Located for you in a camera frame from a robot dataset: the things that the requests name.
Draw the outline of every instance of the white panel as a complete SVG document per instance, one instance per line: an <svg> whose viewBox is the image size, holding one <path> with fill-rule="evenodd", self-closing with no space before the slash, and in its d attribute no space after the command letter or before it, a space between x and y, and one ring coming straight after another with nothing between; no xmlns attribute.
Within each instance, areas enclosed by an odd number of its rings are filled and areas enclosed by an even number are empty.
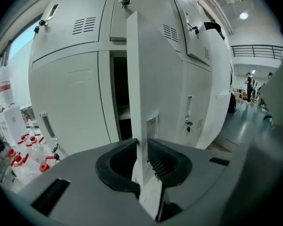
<svg viewBox="0 0 283 226"><path fill-rule="evenodd" d="M13 106L7 108L0 113L0 118L3 134L7 135L7 142L10 143L11 146L14 146L13 143L20 142L21 137L27 133L20 107Z"/></svg>
<svg viewBox="0 0 283 226"><path fill-rule="evenodd" d="M207 119L197 143L197 148L207 148L220 133L231 98L230 53L215 29L207 31L211 46L212 90Z"/></svg>
<svg viewBox="0 0 283 226"><path fill-rule="evenodd" d="M99 52L99 78L100 78L100 94L103 104L103 111L107 130L111 143L119 141L116 122L116 104L113 103L113 69L110 66L110 52Z"/></svg>
<svg viewBox="0 0 283 226"><path fill-rule="evenodd" d="M211 66L210 47L207 30L202 21L199 10L182 0L175 0L179 9L181 21L183 23L183 32L185 35L187 54L191 57ZM189 31L192 27L198 27L199 33L195 30Z"/></svg>
<svg viewBox="0 0 283 226"><path fill-rule="evenodd" d="M212 86L212 75L194 64L183 62L183 92L182 106L178 122L176 143L195 147L201 135L203 125L208 112L210 92ZM186 117L186 107L188 96L193 96L191 100L190 115ZM191 131L188 132L188 125L185 120L192 122Z"/></svg>
<svg viewBox="0 0 283 226"><path fill-rule="evenodd" d="M32 43L33 41L30 40L8 61L15 105L20 109L32 105L28 88L28 65Z"/></svg>
<svg viewBox="0 0 283 226"><path fill-rule="evenodd" d="M126 19L135 11L145 16L150 23L155 25L175 50L182 52L180 39L183 39L182 28L178 26L180 20L178 11L173 11L173 0L131 0L127 9L122 9L119 0L115 0L111 40L126 40Z"/></svg>
<svg viewBox="0 0 283 226"><path fill-rule="evenodd" d="M147 120L159 114L159 138L174 142L183 67L164 35L137 12L127 19L127 62L132 134L143 149L137 160L144 171Z"/></svg>
<svg viewBox="0 0 283 226"><path fill-rule="evenodd" d="M52 0L43 13L43 20L55 4L60 4L48 26L40 27L34 38L32 62L62 48L98 41L105 1Z"/></svg>
<svg viewBox="0 0 283 226"><path fill-rule="evenodd" d="M230 52L216 29L207 30L207 34L209 43L212 45L212 92L228 92L231 85Z"/></svg>
<svg viewBox="0 0 283 226"><path fill-rule="evenodd" d="M110 143L98 77L98 53L66 57L30 71L29 89L38 125L54 147L39 116L46 112L62 156Z"/></svg>
<svg viewBox="0 0 283 226"><path fill-rule="evenodd" d="M219 135L225 121L230 98L231 93L229 92L211 94L207 118L196 145L197 148L206 149Z"/></svg>

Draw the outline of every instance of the person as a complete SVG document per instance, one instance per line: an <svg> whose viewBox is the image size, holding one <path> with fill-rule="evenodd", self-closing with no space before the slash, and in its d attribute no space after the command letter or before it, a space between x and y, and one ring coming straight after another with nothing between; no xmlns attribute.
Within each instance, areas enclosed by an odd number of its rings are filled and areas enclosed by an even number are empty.
<svg viewBox="0 0 283 226"><path fill-rule="evenodd" d="M246 75L248 76L248 78L247 78L247 81L244 82L244 84L247 84L247 102L249 103L251 92L253 91L253 88L251 86L252 78L250 76L250 72L248 72Z"/></svg>
<svg viewBox="0 0 283 226"><path fill-rule="evenodd" d="M256 94L256 99L257 98L259 98L258 99L258 105L260 105L260 106L264 106L265 105L265 103L264 103L264 100L261 98L261 96L260 96L260 90L262 89L262 87L265 85L265 83L263 83L263 85L261 85L259 88L258 88L258 91L257 91L257 94Z"/></svg>

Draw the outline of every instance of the locker door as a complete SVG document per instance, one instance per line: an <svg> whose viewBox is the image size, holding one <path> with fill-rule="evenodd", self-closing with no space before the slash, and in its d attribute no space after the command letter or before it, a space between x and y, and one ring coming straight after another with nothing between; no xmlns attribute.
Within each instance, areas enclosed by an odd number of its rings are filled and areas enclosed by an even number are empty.
<svg viewBox="0 0 283 226"><path fill-rule="evenodd" d="M40 129L51 148L59 143L59 155L110 143L100 99L97 52L32 68L29 89Z"/></svg>
<svg viewBox="0 0 283 226"><path fill-rule="evenodd" d="M187 62L183 62L183 67L182 113L175 142L196 147L208 112L212 75L210 71ZM187 132L186 119L193 123L190 132Z"/></svg>
<svg viewBox="0 0 283 226"><path fill-rule="evenodd" d="M207 30L197 8L182 0L175 0L183 24L187 54L211 66Z"/></svg>
<svg viewBox="0 0 283 226"><path fill-rule="evenodd" d="M35 35L32 61L76 44L99 41L106 0L52 0L42 20L48 22Z"/></svg>
<svg viewBox="0 0 283 226"><path fill-rule="evenodd" d="M178 27L180 20L178 11L173 11L173 0L131 0L128 8L122 9L120 0L115 0L111 23L110 39L126 41L126 19L135 11L138 11L164 33L167 41L175 50L182 52L181 39L182 28Z"/></svg>
<svg viewBox="0 0 283 226"><path fill-rule="evenodd" d="M182 61L164 35L138 12L127 19L127 62L133 138L145 145L147 121L159 115L158 138L174 142Z"/></svg>

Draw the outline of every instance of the ventilation slot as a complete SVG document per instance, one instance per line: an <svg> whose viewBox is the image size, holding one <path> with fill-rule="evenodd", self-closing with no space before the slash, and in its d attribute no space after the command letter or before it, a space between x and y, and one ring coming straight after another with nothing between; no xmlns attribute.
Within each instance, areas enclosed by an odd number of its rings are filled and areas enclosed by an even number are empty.
<svg viewBox="0 0 283 226"><path fill-rule="evenodd" d="M204 48L204 54L205 54L206 58L209 59L209 53L208 53L207 48Z"/></svg>
<svg viewBox="0 0 283 226"><path fill-rule="evenodd" d="M75 21L72 34L78 34L82 32L90 32L94 30L95 17L89 17L84 19L79 19Z"/></svg>
<svg viewBox="0 0 283 226"><path fill-rule="evenodd" d="M203 122L203 119L198 121L196 129L198 129L198 128L200 128L202 126L202 122Z"/></svg>
<svg viewBox="0 0 283 226"><path fill-rule="evenodd" d="M167 39L173 40L175 42L178 42L178 38L177 38L177 31L174 28L171 28L167 25L164 24L164 36Z"/></svg>

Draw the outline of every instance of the black slot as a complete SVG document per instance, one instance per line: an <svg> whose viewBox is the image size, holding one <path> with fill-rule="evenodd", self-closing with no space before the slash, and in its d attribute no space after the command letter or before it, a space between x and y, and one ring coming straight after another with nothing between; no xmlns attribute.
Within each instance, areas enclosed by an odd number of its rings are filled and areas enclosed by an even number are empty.
<svg viewBox="0 0 283 226"><path fill-rule="evenodd" d="M45 216L49 215L57 204L70 182L56 179L42 194L33 202L32 207Z"/></svg>
<svg viewBox="0 0 283 226"><path fill-rule="evenodd" d="M220 159L216 157L211 158L209 161L220 164L220 165L224 165L224 166L227 166L230 163L230 161L228 160L224 160L224 159Z"/></svg>
<svg viewBox="0 0 283 226"><path fill-rule="evenodd" d="M129 105L129 86L128 86L128 68L126 57L113 57L113 75L114 75L114 89L115 89L115 102L117 108L130 109ZM119 133L122 140L132 138L132 127L130 118L122 118L118 114Z"/></svg>

